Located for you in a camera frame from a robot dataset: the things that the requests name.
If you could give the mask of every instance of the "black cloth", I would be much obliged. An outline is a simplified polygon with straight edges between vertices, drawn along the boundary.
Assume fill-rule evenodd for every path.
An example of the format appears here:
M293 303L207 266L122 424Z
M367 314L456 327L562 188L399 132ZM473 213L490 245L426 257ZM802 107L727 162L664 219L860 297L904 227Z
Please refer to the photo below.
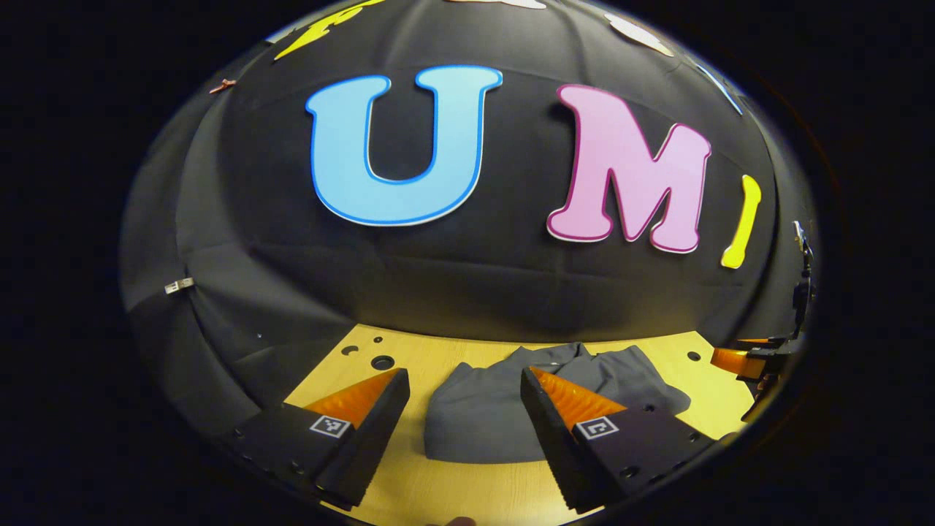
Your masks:
M425 455L433 460L493 464L544 460L520 400L520 374L535 366L619 402L651 404L674 415L691 399L667 385L636 345L592 356L582 343L516 349L488 368L459 363L432 394L425 416Z

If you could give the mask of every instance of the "foam letter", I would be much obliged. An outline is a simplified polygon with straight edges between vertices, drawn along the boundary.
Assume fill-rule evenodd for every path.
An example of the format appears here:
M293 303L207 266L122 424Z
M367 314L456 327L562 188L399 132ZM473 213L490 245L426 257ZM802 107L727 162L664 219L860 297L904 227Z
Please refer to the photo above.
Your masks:
M721 256L721 265L729 269L739 269L743 264L743 259L747 254L747 242L750 240L750 233L754 230L756 207L762 198L759 184L756 184L754 178L744 175L741 178L741 185L743 186L741 219L737 224L737 231L734 232L734 241Z
M496 69L431 67L416 84L435 93L432 162L422 175L393 181L373 173L369 159L373 101L390 89L383 76L359 77L312 95L315 116L311 173L328 210L369 226L417 225L438 219L468 199L481 173L483 100L503 82Z
M666 214L653 226L650 242L667 252L694 251L711 144L697 131L676 124L652 157L621 98L576 84L559 88L558 97L575 112L578 142L568 200L549 214L549 232L566 241L606 239L613 224L604 201L613 179L627 241L642 234L668 195Z
M355 6L347 7L342 9L337 13L328 15L316 23L312 24L309 29L305 30L305 33L301 37L297 38L295 42L289 45L288 48L282 50L280 54L276 55L276 58L273 60L280 60L280 58L286 56L287 54L309 45L310 43L318 40L321 37L324 37L329 33L328 27L332 25L338 25L339 23L346 22L348 19L353 18L354 15L361 12L366 6L372 6L374 4L379 4L384 0L366 0Z

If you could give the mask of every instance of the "screw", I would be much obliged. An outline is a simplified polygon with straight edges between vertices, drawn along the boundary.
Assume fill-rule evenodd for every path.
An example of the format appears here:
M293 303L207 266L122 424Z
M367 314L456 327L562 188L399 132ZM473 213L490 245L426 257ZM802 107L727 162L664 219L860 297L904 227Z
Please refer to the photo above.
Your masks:
M639 466L627 466L624 468L624 471L620 472L620 476L623 478L633 478L640 472Z

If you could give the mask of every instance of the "black background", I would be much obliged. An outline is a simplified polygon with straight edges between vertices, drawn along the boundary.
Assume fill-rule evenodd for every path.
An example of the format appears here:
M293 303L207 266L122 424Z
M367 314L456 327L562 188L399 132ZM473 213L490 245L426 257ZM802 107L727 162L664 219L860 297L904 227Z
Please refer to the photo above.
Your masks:
M16 31L6 143L16 162L4 179L15 243L5 428L14 437L11 500L23 504L13 523L302 517L285 495L215 460L163 402L122 316L116 255L123 199L170 115L213 71L321 6L103 2L7 18ZM913 392L925 387L928 361L928 13L816 2L620 6L728 76L732 66L752 68L788 101L836 173L848 235L847 265L835 270L848 286L834 318L846 352L743 469L709 485L711 501L667 517L921 519L910 504L926 500L928 478L918 447L926 411Z

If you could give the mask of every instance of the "yellow letter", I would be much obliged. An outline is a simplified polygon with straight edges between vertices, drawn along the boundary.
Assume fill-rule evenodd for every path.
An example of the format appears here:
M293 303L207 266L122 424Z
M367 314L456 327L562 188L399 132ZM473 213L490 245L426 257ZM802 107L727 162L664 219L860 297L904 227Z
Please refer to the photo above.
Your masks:
M737 225L737 231L734 232L734 241L730 243L730 246L724 251L724 255L721 256L721 265L729 269L739 269L743 264L743 258L747 252L747 242L750 240L750 232L754 229L756 207L762 197L759 184L756 184L754 178L744 175L742 181L743 209L741 210L741 221Z
M366 0L366 2L361 2L360 4L357 4L356 6L351 6L346 9L342 9L341 11L338 11L337 13L324 17L323 19L312 24L309 27L309 29L307 29L306 32L301 37L299 37L295 42L293 42L292 45L290 45L288 48L286 48L285 50L282 50L282 52L276 55L276 58L274 58L273 60L280 60L280 58L305 46L306 44L310 44L311 42L314 42L315 40L318 40L319 38L324 37L325 35L328 34L328 26L338 25L339 23L346 22L348 19L352 18L354 15L356 15L361 10L363 10L365 6L372 6L374 4L379 4L380 2L383 2L383 1L385 0Z

